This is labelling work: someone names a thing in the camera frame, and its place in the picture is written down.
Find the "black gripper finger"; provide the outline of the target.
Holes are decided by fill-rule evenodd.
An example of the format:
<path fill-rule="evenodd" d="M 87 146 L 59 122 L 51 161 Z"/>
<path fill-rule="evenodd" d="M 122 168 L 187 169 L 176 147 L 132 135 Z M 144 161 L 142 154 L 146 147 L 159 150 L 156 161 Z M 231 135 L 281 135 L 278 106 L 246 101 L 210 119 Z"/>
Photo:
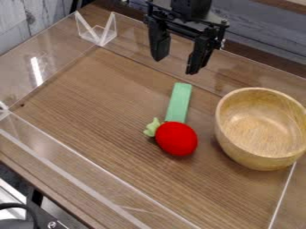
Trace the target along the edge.
<path fill-rule="evenodd" d="M 215 39 L 199 36 L 195 39 L 194 50 L 187 59 L 186 74 L 194 75 L 207 65 L 215 47 Z"/>
<path fill-rule="evenodd" d="M 148 38 L 152 59 L 159 62 L 168 56 L 171 36 L 166 23 L 152 17 L 148 18 Z"/>

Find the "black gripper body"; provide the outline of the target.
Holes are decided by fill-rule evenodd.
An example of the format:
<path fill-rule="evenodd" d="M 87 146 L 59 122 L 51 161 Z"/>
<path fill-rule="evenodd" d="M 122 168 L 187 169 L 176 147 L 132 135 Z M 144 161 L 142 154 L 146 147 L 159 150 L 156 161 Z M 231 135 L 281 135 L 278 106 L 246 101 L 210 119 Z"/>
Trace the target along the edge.
<path fill-rule="evenodd" d="M 230 23 L 213 12 L 211 3 L 213 0 L 147 0 L 144 23 L 148 27 L 148 18 L 152 17 L 166 23 L 168 33 L 190 39 L 211 30 L 207 37 L 215 39 L 214 48 L 221 49 Z"/>

